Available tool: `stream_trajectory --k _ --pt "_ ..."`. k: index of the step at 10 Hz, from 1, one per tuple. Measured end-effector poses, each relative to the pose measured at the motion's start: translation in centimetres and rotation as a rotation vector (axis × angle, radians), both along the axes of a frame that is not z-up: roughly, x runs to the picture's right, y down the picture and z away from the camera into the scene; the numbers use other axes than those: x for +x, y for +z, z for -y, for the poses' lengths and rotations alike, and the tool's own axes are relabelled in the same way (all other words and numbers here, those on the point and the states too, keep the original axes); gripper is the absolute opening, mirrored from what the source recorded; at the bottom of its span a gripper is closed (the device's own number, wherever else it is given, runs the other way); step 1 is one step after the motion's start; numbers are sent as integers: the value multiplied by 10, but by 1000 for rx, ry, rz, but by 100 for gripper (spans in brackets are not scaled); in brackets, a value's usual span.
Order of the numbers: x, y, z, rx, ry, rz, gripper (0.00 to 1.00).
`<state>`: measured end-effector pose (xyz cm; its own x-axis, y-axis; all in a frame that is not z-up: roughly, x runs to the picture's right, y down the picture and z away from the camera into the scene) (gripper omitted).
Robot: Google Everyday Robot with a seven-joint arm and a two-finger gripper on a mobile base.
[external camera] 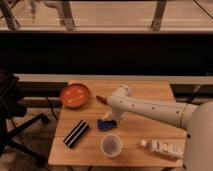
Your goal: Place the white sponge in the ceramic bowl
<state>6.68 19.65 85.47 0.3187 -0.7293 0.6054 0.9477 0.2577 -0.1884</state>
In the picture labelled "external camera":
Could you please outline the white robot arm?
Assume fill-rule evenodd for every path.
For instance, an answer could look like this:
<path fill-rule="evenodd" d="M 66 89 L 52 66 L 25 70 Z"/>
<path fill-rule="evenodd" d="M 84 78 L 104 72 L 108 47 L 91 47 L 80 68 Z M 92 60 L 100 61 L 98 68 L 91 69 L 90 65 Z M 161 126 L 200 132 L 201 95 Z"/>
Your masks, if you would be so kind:
<path fill-rule="evenodd" d="M 104 101 L 110 106 L 110 118 L 117 123 L 130 112 L 186 130 L 181 171 L 213 171 L 213 101 L 193 105 L 137 99 L 125 84 Z"/>

